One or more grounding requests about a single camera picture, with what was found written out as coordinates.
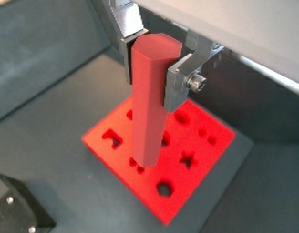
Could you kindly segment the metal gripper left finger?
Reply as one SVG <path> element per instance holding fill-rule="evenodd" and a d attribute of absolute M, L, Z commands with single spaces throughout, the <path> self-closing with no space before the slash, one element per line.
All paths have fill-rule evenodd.
<path fill-rule="evenodd" d="M 131 47 L 140 35 L 148 33 L 143 27 L 139 6 L 131 0 L 110 0 L 111 12 L 119 30 L 119 49 L 124 56 L 127 81 L 132 84 Z"/>

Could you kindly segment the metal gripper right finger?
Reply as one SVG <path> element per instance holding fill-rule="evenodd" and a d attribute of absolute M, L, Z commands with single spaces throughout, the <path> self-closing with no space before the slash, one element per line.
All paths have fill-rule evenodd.
<path fill-rule="evenodd" d="M 199 35 L 187 31 L 186 47 L 193 50 L 167 71 L 166 93 L 163 106 L 172 113 L 187 99 L 189 91 L 199 92 L 207 78 L 201 74 L 206 62 L 225 49 L 225 47 Z"/>

